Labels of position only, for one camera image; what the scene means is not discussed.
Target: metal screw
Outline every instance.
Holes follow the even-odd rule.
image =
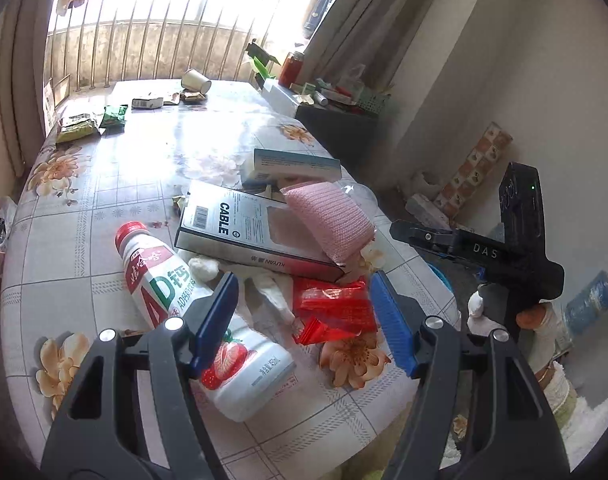
[[[426,318],[426,326],[433,330],[438,330],[444,326],[444,322],[440,317],[430,316]]]
[[[510,338],[510,336],[508,335],[508,332],[506,332],[505,330],[499,329],[499,330],[495,330],[492,333],[492,336],[497,339],[497,341],[500,341],[502,343],[506,343],[506,341],[508,340],[508,338]]]
[[[115,331],[112,328],[107,328],[106,330],[102,330],[100,332],[100,341],[110,341],[116,335],[117,334],[115,333]]]
[[[183,325],[183,319],[181,317],[169,317],[166,321],[164,321],[164,327],[167,330],[178,330]]]

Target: ad calcium milk bottle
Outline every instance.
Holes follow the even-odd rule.
[[[212,294],[141,222],[122,225],[115,246],[124,261],[129,292],[151,328],[167,317],[183,316],[194,300]],[[233,314],[215,361],[204,370],[199,384],[220,412],[242,422],[271,399],[294,368],[293,358],[282,346]]]

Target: red bottle cap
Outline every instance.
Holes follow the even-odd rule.
[[[124,241],[129,234],[135,231],[145,231],[148,233],[148,228],[142,222],[126,222],[122,227],[117,229],[115,234],[115,247],[117,247],[117,252],[120,252],[120,245]]]

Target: green snack bag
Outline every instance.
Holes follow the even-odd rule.
[[[112,106],[107,105],[104,107],[104,116],[102,117],[102,123],[100,128],[110,128],[111,126],[124,126],[126,123],[126,110],[129,105]]]

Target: strawberry label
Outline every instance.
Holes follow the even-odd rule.
[[[202,372],[199,380],[205,388],[216,390],[223,383],[234,377],[255,354],[257,354],[256,351],[248,351],[241,340],[234,339],[231,336],[231,331],[226,330],[226,334],[215,355],[215,361],[210,365],[210,368]]]

